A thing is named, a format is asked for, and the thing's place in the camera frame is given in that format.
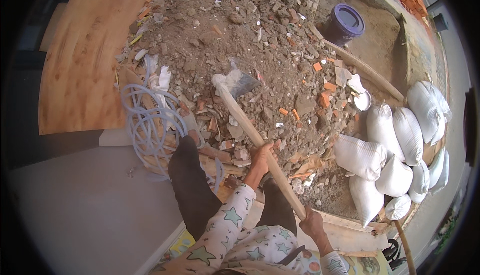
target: white sack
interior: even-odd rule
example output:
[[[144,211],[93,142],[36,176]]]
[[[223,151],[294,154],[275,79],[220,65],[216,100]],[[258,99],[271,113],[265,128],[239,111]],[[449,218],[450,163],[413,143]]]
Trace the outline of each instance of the white sack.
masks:
[[[380,173],[380,178],[375,181],[377,190],[390,197],[400,197],[404,195],[413,180],[412,169],[393,155]]]
[[[360,222],[365,228],[383,207],[384,195],[377,190],[375,182],[367,181],[360,176],[351,176],[348,185]]]
[[[393,128],[406,164],[419,164],[423,156],[422,130],[413,112],[406,107],[397,107],[393,114]]]
[[[406,213],[410,210],[411,203],[412,201],[408,194],[393,198],[388,202],[387,206],[385,206],[385,215],[390,220],[399,220],[405,217]]]
[[[417,194],[425,194],[428,192],[428,188],[430,187],[430,172],[427,164],[425,164],[422,159],[420,160],[419,165],[414,165],[412,167],[412,171],[413,180],[410,189],[413,189]]]
[[[452,119],[452,112],[450,111],[450,107],[448,106],[445,97],[442,95],[442,92],[431,82],[422,81],[423,86],[427,89],[427,91],[432,94],[438,102],[440,110],[443,112],[445,117],[445,122],[450,122]]]
[[[387,104],[373,105],[368,110],[367,136],[369,142],[382,144],[388,151],[395,154],[400,161],[405,161],[405,156],[393,128],[392,110]]]
[[[445,158],[443,160],[443,170],[440,178],[438,179],[437,184],[430,189],[430,194],[434,195],[438,193],[442,188],[447,186],[448,183],[448,168],[450,167],[450,156],[448,155],[448,151],[445,150]]]
[[[444,119],[438,102],[419,81],[415,82],[406,95],[410,109],[420,124],[423,141],[429,143],[437,132],[440,121]]]
[[[410,189],[409,189],[408,194],[409,194],[410,199],[412,200],[412,202],[415,202],[415,203],[420,203],[420,202],[422,202],[423,199],[425,199],[425,196],[427,195],[427,193],[424,193],[424,194],[418,194],[418,193],[416,193],[416,192],[413,190],[413,184],[410,186]]]
[[[431,162],[430,166],[428,167],[428,171],[430,172],[430,181],[428,188],[433,188],[435,184],[438,182],[438,178],[440,178],[441,171],[444,168],[444,158],[445,158],[445,147],[441,148],[440,151],[435,155],[433,161]]]
[[[445,134],[445,118],[442,117],[438,122],[438,130],[437,132],[435,132],[434,136],[430,141],[430,146],[434,146],[436,143],[438,143],[438,141],[441,140],[444,134]]]
[[[384,146],[376,142],[366,142],[348,135],[339,134],[333,144],[336,163],[347,171],[368,180],[375,181],[385,165]]]

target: leg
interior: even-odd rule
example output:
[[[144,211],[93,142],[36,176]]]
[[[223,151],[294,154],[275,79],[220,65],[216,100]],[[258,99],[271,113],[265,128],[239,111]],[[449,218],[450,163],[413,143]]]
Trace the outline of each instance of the leg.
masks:
[[[208,187],[205,172],[200,167],[195,141],[190,136],[180,140],[168,163],[168,169],[185,226],[197,241],[222,202]]]
[[[265,193],[265,207],[257,226],[280,225],[297,236],[297,223],[295,222],[293,209],[274,179],[268,179],[263,184],[263,188]]]

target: dirt ground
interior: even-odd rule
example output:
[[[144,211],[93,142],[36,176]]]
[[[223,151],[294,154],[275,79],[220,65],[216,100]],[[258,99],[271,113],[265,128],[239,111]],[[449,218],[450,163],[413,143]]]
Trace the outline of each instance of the dirt ground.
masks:
[[[145,69],[134,60],[142,49],[148,50],[159,67],[169,66],[172,78],[168,91],[195,113],[208,145],[219,148],[221,141],[233,140],[235,147],[226,150],[232,154],[248,150],[252,143],[230,121],[227,108],[214,95],[211,78],[216,73],[227,74],[231,58],[237,59],[238,68],[253,76],[256,68],[268,89],[258,87],[237,98],[237,102],[264,139],[275,141],[278,162],[286,176],[295,174],[309,155],[324,163],[303,172],[317,174],[309,187],[304,187],[300,178],[289,179],[300,200],[325,212],[358,218],[344,176],[346,170],[336,165],[332,145],[338,133],[357,133],[365,140],[362,124],[366,115],[359,114],[348,86],[337,86],[328,106],[321,104],[324,84],[336,83],[335,66],[327,61],[315,71],[313,64],[337,57],[307,29],[308,18],[302,20],[297,15],[299,21],[292,24],[287,10],[293,8],[308,16],[311,1],[152,0],[146,4],[152,10],[151,17],[140,26],[132,24],[125,48],[116,58],[121,65],[135,66],[134,71],[142,79]],[[357,8],[367,22],[364,35],[353,40],[348,50],[391,79],[395,76],[393,48],[399,24],[388,12],[370,8],[359,0],[321,0],[317,21],[324,21],[331,8],[343,1]],[[143,26],[147,31],[130,45]],[[362,83],[373,95],[374,104],[387,99],[392,108],[401,105],[368,80],[362,79]],[[288,114],[281,114],[280,108]],[[219,132],[209,128],[211,117],[216,119]]]

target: cloth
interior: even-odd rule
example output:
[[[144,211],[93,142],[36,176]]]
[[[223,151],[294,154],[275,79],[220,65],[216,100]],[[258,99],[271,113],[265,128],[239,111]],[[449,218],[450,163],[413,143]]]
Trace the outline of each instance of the cloth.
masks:
[[[183,137],[168,164],[175,199],[188,232],[198,241],[208,220],[222,206],[205,180],[197,146],[190,136]],[[263,185],[265,208],[257,226],[280,225],[297,236],[295,215],[280,188],[269,179]]]
[[[196,243],[151,274],[320,274],[320,265],[327,267],[323,268],[327,275],[346,273],[336,252],[322,257],[322,263],[307,250],[287,265],[278,263],[298,248],[297,226],[291,206],[273,180],[263,186],[265,208],[259,223],[246,229],[243,222],[255,192],[242,183],[222,204],[208,187],[191,137],[180,140],[168,169],[178,207]]]
[[[255,198],[253,189],[242,183],[207,222],[198,242],[152,274],[213,274],[223,269],[244,274],[320,274],[322,263],[309,251],[302,251],[286,266],[276,263],[298,247],[290,230],[279,225],[242,230]],[[322,260],[324,274],[346,273],[336,252]]]

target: rubble pile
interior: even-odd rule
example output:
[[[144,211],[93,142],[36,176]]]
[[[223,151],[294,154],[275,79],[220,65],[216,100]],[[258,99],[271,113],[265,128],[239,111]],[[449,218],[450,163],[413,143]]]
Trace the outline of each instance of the rubble pile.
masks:
[[[206,143],[231,152],[238,166],[251,163],[252,143],[215,96],[211,76],[227,74],[232,62],[260,75],[262,86],[237,102],[262,137],[274,141],[278,163],[300,200],[326,210],[321,191],[338,185],[346,173],[333,159],[335,136],[352,132],[358,121],[352,89],[345,85],[356,70],[309,29],[315,23],[312,5],[313,0],[145,0],[116,58],[142,80],[143,55],[156,62],[156,74],[168,66],[168,91],[195,113]]]

